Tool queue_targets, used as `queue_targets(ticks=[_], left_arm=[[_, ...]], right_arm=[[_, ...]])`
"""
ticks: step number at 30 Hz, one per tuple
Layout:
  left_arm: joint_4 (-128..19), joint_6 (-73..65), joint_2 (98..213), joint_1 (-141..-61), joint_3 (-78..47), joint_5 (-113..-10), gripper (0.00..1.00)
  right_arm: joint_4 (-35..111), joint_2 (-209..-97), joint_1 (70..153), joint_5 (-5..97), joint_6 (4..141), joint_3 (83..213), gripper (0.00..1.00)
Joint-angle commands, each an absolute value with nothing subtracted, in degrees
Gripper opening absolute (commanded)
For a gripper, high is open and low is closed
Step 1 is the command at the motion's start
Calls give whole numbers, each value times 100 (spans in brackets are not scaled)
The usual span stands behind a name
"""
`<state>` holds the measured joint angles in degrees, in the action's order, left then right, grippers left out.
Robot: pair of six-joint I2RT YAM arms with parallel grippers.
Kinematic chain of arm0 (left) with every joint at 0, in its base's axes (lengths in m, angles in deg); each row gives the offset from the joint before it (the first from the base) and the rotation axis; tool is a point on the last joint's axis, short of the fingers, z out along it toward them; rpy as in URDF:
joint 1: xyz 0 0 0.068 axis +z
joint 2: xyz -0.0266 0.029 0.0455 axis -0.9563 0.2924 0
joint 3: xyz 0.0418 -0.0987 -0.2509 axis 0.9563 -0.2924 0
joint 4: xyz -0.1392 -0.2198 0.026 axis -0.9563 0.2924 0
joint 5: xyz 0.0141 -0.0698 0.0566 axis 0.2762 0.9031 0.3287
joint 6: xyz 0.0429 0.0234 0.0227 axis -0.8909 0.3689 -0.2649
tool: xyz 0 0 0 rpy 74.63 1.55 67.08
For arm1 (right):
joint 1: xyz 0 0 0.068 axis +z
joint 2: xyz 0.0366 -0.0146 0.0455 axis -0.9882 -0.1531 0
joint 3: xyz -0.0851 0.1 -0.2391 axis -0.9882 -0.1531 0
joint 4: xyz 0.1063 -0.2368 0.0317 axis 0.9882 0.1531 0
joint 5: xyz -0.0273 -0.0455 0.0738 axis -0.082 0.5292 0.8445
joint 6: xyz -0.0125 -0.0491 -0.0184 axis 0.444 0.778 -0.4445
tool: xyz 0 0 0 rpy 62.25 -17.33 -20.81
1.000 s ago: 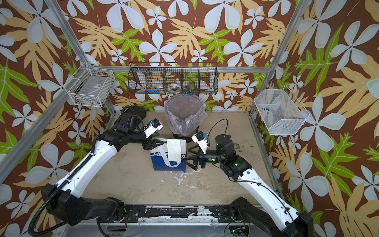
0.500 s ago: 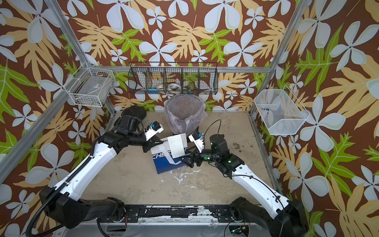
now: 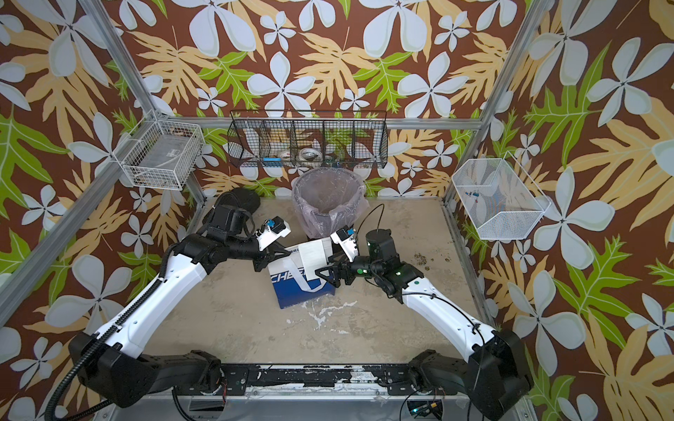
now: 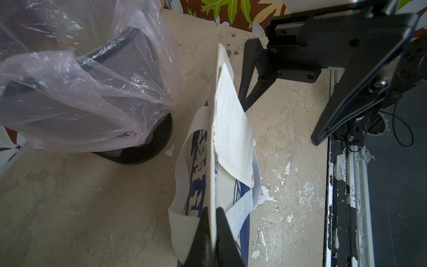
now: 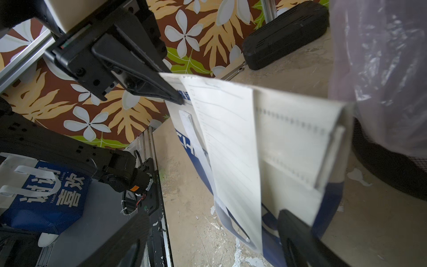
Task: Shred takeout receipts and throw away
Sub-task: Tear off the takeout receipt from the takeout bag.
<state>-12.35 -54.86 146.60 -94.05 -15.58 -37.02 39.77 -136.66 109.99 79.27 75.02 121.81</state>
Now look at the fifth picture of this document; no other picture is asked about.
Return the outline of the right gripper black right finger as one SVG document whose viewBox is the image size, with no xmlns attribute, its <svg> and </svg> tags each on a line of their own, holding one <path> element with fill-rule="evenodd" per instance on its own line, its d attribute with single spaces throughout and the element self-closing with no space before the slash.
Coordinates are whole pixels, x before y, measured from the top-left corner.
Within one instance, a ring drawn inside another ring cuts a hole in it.
<svg viewBox="0 0 427 267">
<path fill-rule="evenodd" d="M 348 266 L 312 233 L 310 226 L 288 210 L 279 213 L 278 232 L 288 267 Z"/>
</svg>

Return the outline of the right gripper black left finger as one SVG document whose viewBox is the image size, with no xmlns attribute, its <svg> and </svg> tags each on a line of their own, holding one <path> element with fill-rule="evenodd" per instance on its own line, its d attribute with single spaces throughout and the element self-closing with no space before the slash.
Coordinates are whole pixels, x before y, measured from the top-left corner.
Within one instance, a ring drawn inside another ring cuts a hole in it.
<svg viewBox="0 0 427 267">
<path fill-rule="evenodd" d="M 149 236 L 150 219 L 146 212 L 134 215 L 80 267 L 139 267 Z"/>
</svg>

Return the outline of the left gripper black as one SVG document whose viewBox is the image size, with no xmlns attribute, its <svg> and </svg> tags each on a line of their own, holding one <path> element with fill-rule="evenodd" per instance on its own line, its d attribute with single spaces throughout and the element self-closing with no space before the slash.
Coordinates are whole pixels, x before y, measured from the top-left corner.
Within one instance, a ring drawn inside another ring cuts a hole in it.
<svg viewBox="0 0 427 267">
<path fill-rule="evenodd" d="M 107 1 L 57 37 L 44 55 L 99 100 L 121 85 L 135 96 L 184 104 L 160 76 L 166 46 L 146 1 Z"/>
</svg>

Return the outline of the white paper receipt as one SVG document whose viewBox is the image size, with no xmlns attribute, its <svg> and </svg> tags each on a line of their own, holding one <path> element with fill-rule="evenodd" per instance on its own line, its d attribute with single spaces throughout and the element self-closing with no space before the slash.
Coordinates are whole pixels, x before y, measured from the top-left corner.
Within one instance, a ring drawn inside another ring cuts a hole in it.
<svg viewBox="0 0 427 267">
<path fill-rule="evenodd" d="M 223 226 L 262 253 L 261 184 L 253 89 L 199 76 L 182 76 L 203 134 Z"/>
</svg>

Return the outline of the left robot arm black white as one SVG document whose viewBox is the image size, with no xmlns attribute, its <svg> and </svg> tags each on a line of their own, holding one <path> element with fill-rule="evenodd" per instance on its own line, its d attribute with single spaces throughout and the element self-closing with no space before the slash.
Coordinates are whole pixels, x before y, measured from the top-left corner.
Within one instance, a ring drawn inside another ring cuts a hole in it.
<svg viewBox="0 0 427 267">
<path fill-rule="evenodd" d="M 82 11 L 54 12 L 48 1 L 2 1 L 1 32 L 36 18 L 56 36 L 47 58 L 100 100 L 116 85 L 135 96 L 182 105 L 162 77 L 165 44 L 146 1 L 84 1 Z M 116 192 L 144 195 L 155 180 L 153 160 L 137 164 L 127 151 L 97 148 L 61 135 L 13 112 L 1 101 L 1 151 L 63 165 L 108 184 Z"/>
</svg>

